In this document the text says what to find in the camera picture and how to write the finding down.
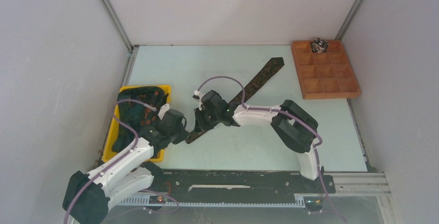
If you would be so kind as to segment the dark key-patterned tie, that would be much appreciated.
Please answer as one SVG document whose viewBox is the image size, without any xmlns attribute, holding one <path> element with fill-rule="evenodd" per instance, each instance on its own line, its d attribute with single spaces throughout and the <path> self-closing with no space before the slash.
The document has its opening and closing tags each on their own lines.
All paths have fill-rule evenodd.
<svg viewBox="0 0 439 224">
<path fill-rule="evenodd" d="M 263 66 L 263 68 L 251 79 L 251 81 L 241 90 L 232 100 L 226 101 L 234 110 L 242 102 L 249 100 L 256 92 L 262 88 L 282 67 L 284 60 L 282 57 L 273 57 Z M 195 133 L 194 130 L 189 133 L 189 137 L 185 140 L 187 144 L 193 143 L 206 132 Z"/>
</svg>

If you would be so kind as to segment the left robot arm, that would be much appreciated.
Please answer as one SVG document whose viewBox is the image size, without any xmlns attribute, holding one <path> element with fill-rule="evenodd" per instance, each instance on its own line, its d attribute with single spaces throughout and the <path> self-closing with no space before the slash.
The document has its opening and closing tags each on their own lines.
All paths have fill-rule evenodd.
<svg viewBox="0 0 439 224">
<path fill-rule="evenodd" d="M 160 190 L 163 170 L 150 158 L 188 137 L 185 122 L 183 113 L 166 104 L 157 120 L 135 131 L 133 141 L 117 155 L 87 173 L 74 173 L 62 203 L 64 222 L 72 217 L 79 223 L 101 223 L 114 206 L 134 193 Z"/>
</svg>

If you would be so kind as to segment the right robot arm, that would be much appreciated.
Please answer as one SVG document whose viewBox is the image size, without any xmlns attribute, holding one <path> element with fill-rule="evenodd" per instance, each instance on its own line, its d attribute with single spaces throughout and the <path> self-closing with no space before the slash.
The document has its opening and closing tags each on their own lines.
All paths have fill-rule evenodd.
<svg viewBox="0 0 439 224">
<path fill-rule="evenodd" d="M 281 105 L 270 107 L 227 103 L 213 90 L 207 93 L 195 91 L 193 98 L 198 101 L 198 107 L 194 109 L 194 135 L 207 132 L 218 124 L 228 127 L 270 126 L 285 146 L 297 154 L 303 189 L 314 192 L 322 185 L 313 151 L 318 122 L 295 102 L 285 100 Z"/>
</svg>

